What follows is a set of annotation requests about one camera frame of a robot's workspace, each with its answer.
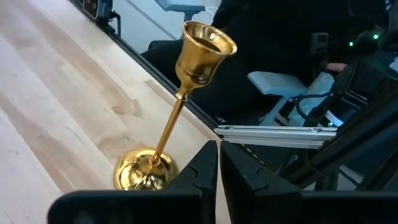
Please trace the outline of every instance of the electronic device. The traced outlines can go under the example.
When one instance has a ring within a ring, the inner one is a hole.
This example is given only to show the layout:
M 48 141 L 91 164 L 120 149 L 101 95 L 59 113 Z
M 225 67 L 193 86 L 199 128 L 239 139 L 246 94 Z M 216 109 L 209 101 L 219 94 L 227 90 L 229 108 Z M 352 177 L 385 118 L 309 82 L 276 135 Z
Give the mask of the electronic device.
M 96 20 L 106 22 L 111 18 L 113 0 L 83 0 L 83 9 Z

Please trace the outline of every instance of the black cable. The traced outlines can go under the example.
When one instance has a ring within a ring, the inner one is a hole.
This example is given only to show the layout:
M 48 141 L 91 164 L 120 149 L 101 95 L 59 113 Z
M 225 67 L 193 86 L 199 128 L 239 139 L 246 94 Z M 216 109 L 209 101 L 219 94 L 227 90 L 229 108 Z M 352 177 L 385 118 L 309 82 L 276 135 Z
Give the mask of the black cable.
M 387 7 L 391 7 L 391 6 L 395 3 L 395 1 L 396 1 L 396 0 L 390 0 L 390 1 L 388 1 Z
M 120 15 L 117 12 L 112 11 L 111 15 L 110 15 L 110 18 L 111 19 L 116 18 L 116 22 L 118 23 L 118 36 L 121 37 L 121 35 L 122 35 L 122 25 L 121 25 L 121 23 L 122 22 L 121 22 Z
M 323 98 L 323 97 L 327 97 L 330 95 L 331 95 L 331 93 L 327 92 L 324 94 L 310 94 L 310 95 L 303 95 L 303 96 L 299 97 L 295 102 L 295 107 L 297 109 L 298 114 L 304 119 L 308 118 L 308 116 L 301 110 L 300 103 L 302 100 L 308 99 L 308 98 Z

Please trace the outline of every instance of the wooden table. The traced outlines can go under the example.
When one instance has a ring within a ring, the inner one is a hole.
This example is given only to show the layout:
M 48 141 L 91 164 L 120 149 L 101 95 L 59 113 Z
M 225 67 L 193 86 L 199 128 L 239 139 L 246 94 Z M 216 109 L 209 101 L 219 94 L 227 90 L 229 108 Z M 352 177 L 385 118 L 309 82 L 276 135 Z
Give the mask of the wooden table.
M 113 189 L 118 157 L 156 146 L 174 101 L 70 2 L 0 1 L 0 223 L 43 224 L 60 195 Z M 184 109 L 165 151 L 183 168 L 209 139 Z M 217 203 L 229 223 L 220 183 Z

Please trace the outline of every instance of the black equipment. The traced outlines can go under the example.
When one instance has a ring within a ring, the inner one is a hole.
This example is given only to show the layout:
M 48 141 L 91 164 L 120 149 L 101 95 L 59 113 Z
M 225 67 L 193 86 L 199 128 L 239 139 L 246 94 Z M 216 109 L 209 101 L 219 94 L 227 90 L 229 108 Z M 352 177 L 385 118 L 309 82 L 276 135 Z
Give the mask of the black equipment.
M 83 0 L 83 9 L 97 21 L 108 20 L 111 17 L 112 8 L 113 0 Z
M 368 104 L 398 87 L 398 70 L 390 67 L 398 57 L 398 30 L 381 33 L 378 29 L 363 32 L 353 42 L 353 57 L 349 66 L 337 75 L 330 92 L 305 95 L 296 101 L 297 111 L 306 119 L 304 126 L 341 126 Z M 309 115 L 300 109 L 306 98 L 327 98 Z
M 113 0 L 70 0 L 93 22 L 100 27 L 109 26 L 108 23 L 116 18 L 118 23 L 118 36 L 121 36 L 121 18 L 113 10 Z
M 397 105 L 398 88 L 395 87 L 340 126 L 336 137 L 318 151 L 299 151 L 299 159 L 283 168 L 280 175 L 303 189 L 315 181 L 328 182 L 330 174 L 354 157 L 395 145 Z
M 217 145 L 208 142 L 159 191 L 81 191 L 60 197 L 48 224 L 216 223 Z M 221 176 L 232 224 L 394 223 L 398 194 L 304 192 L 240 147 L 221 143 Z

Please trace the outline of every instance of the candle holder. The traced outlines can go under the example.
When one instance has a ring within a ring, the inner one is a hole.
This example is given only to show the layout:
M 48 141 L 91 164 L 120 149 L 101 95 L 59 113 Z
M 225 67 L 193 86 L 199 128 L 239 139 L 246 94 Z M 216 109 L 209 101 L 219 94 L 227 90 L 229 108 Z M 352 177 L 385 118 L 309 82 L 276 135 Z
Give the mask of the candle holder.
M 114 170 L 117 189 L 160 190 L 178 175 L 178 166 L 163 150 L 184 103 L 194 89 L 211 82 L 218 65 L 237 49 L 231 38 L 212 26 L 184 23 L 182 52 L 175 66 L 181 87 L 170 118 L 156 148 L 141 147 L 120 158 Z

